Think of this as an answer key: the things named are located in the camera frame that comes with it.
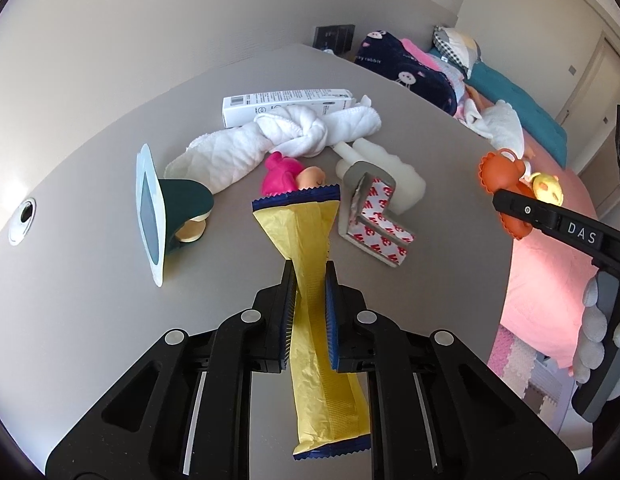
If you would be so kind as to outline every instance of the orange silicone toy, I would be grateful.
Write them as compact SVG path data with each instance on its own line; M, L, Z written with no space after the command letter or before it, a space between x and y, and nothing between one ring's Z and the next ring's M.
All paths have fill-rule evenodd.
M514 161L498 153L507 152L514 157ZM532 190L519 179L526 172L526 167L520 158L517 158L512 150L503 148L497 153L490 152L481 159L479 163L479 181L482 187L490 194L494 194L499 189L507 189L514 193L519 193L530 198L535 195ZM501 223L506 231L521 240L532 232L532 225L523 222L518 218L499 213Z

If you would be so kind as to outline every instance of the table surface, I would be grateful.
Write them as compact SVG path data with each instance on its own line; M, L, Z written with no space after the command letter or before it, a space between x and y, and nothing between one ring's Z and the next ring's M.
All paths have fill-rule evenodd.
M251 213L263 165L215 197L201 240L171 254L152 281L136 220L135 163L150 145L159 173L195 137L221 129L221 100L248 92L347 88L367 94L383 126L370 140L426 180L401 216L416 241L398 268L336 232L341 283L404 330L456 333L487 360L501 317L512 240L476 168L490 145L438 108L350 62L295 45L211 70L136 108L66 158L34 192L18 246L0 234L0 417L41 469L78 419L164 332L215 329L278 283L283 258ZM312 159L336 182L337 155ZM370 452L295 462L289 372L253 375L253 479L370 477Z

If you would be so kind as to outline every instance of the white box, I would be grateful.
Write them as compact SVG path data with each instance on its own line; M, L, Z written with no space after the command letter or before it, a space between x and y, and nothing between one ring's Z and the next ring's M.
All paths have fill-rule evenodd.
M224 97L222 112L226 128L234 128L249 123L257 114L282 106L303 105L324 116L354 103L351 92L344 89L282 90Z

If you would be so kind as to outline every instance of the checkered pillow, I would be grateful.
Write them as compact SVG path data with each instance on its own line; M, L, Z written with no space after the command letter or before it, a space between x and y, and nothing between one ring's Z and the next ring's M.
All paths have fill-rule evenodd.
M470 79L472 66L481 61L481 49L477 42L454 28L447 27L436 27L433 40L442 56L461 67Z

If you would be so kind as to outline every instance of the navy blue blanket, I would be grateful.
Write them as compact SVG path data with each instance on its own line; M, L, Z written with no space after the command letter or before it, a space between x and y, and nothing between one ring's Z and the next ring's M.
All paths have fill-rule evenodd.
M370 32L361 43L354 62L405 86L446 113L456 113L455 90L448 78L419 63L389 32Z

